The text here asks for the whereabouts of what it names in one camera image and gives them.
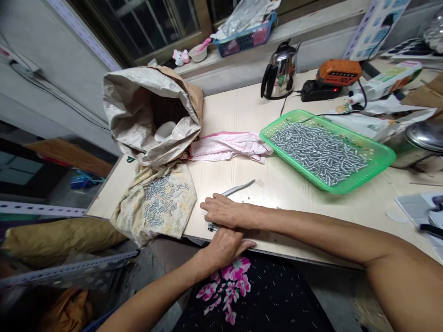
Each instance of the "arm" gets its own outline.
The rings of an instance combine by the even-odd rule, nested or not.
[[[255,245],[255,242],[242,241],[242,238],[242,232],[220,228],[209,246],[179,268],[144,287],[114,312],[98,331],[150,331],[184,292]]]
[[[207,221],[292,237],[358,263],[397,332],[436,331],[443,324],[443,266],[392,234],[315,213],[235,203],[214,194],[200,207]]]

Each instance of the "blue basket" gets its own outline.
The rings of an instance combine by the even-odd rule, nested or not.
[[[217,45],[218,52],[222,58],[255,46],[266,44],[269,39],[269,33],[271,32],[271,26],[275,20],[277,20],[277,13],[272,12],[271,19],[268,23],[242,31],[222,40],[215,39],[213,43]]]

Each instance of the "hand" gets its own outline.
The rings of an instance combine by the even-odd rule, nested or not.
[[[211,243],[197,252],[195,257],[199,261],[198,265],[207,267],[206,273],[211,275],[232,263],[243,251],[256,245],[254,241],[243,240],[242,232],[220,227]]]
[[[207,197],[200,203],[203,210],[208,211],[204,219],[229,228],[248,228],[245,224],[249,204],[236,203],[220,194],[213,194],[214,198]]]

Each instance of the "cardboard box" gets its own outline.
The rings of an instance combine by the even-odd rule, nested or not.
[[[400,102],[402,105],[436,107],[431,119],[443,119],[443,72],[429,83],[406,95]]]

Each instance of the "electric kettle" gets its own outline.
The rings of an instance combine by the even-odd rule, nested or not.
[[[301,41],[296,47],[289,46],[290,41],[289,38],[282,42],[272,54],[264,72],[260,97],[271,100],[285,98],[294,89],[297,52]]]

